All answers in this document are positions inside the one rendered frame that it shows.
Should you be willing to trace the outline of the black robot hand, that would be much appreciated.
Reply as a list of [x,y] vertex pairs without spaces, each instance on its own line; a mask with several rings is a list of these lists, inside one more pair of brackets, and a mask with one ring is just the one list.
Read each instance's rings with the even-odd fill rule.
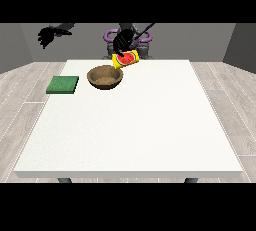
[[71,35],[71,32],[56,27],[45,27],[38,33],[38,42],[43,48],[46,48],[56,35]]
[[113,40],[114,52],[123,57],[123,53],[129,51],[131,44],[138,38],[139,36],[133,30],[122,30]]

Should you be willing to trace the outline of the yellow cup with melon print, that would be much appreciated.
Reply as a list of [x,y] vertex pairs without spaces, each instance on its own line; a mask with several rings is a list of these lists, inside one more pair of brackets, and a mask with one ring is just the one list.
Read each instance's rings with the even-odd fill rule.
[[112,63],[115,69],[120,69],[139,61],[139,55],[136,50],[123,52],[122,56],[118,54],[112,55]]

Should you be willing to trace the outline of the brown wooden bowl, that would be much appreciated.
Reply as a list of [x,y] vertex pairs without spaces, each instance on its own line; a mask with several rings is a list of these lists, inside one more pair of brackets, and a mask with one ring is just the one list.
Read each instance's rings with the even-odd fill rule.
[[87,73],[87,79],[97,89],[110,90],[120,84],[123,71],[110,65],[97,66]]

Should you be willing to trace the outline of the green square pad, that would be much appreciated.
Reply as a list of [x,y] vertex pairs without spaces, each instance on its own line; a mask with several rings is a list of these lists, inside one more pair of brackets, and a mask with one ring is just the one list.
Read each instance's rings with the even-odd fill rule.
[[78,76],[54,76],[46,89],[46,93],[73,94],[78,81]]

